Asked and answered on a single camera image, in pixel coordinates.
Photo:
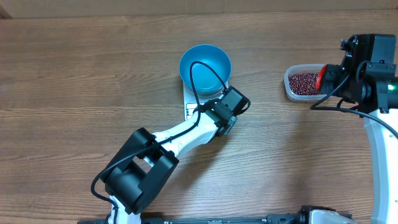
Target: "wooden table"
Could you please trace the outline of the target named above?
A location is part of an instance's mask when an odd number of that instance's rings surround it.
[[[0,223],[104,218],[92,179],[134,130],[183,121],[179,59],[203,43],[226,51],[252,106],[228,137],[181,158],[146,211],[258,217],[311,204],[369,222],[363,121],[289,101],[282,80],[292,65],[340,64],[354,33],[397,35],[397,21],[398,10],[1,20]]]

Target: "clear plastic container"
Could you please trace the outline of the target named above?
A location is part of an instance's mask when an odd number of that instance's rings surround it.
[[[289,76],[293,74],[301,74],[307,72],[320,72],[325,66],[324,64],[306,64],[306,65],[294,65],[291,66],[285,73],[285,90],[287,98],[296,102],[306,101],[317,101],[325,97],[326,95],[297,95],[290,89]]]

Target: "bean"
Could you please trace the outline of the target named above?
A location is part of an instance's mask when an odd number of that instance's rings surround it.
[[[319,73],[308,72],[289,75],[289,85],[292,92],[297,95],[319,95],[315,87]]]

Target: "white scale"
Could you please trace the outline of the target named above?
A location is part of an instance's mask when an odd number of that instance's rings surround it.
[[[193,92],[189,89],[189,87],[183,82],[183,94],[184,94],[184,118],[185,120],[188,120],[192,117],[193,110],[198,106],[197,101],[195,99],[195,95]],[[203,105],[209,100],[215,99],[215,98],[221,98],[223,96],[223,90],[224,88],[221,87],[221,90],[215,94],[212,95],[200,95],[198,94],[199,98],[199,103]]]

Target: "bowl rim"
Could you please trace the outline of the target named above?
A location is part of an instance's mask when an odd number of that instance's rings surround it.
[[[199,44],[199,45],[195,45],[195,46],[189,48],[189,49],[182,55],[182,57],[181,57],[181,59],[180,59],[180,63],[178,64],[178,72],[179,72],[179,74],[180,74],[180,78],[181,78],[181,80],[184,82],[184,84],[186,84],[186,86],[189,87],[189,89],[192,89],[191,83],[190,83],[190,82],[187,83],[187,82],[182,78],[182,75],[181,75],[181,61],[182,61],[182,59],[184,58],[185,54],[187,54],[189,51],[191,51],[192,49],[194,49],[194,48],[196,48],[196,47],[203,47],[203,46],[206,46],[206,47],[215,47],[216,49],[220,50],[220,51],[226,56],[226,58],[228,59],[228,62],[229,62],[229,74],[226,76],[226,80],[223,80],[224,83],[228,82],[229,78],[231,78],[231,74],[232,74],[232,63],[231,63],[231,59],[229,58],[228,54],[227,54],[223,49],[221,49],[220,47],[217,47],[217,46],[215,46],[215,45],[212,45],[212,44]],[[214,91],[219,91],[222,87],[223,87],[223,86],[221,85],[221,86],[220,86],[218,89],[216,89],[216,90],[197,90],[197,92],[200,92],[200,93],[210,93],[210,92],[214,92]]]

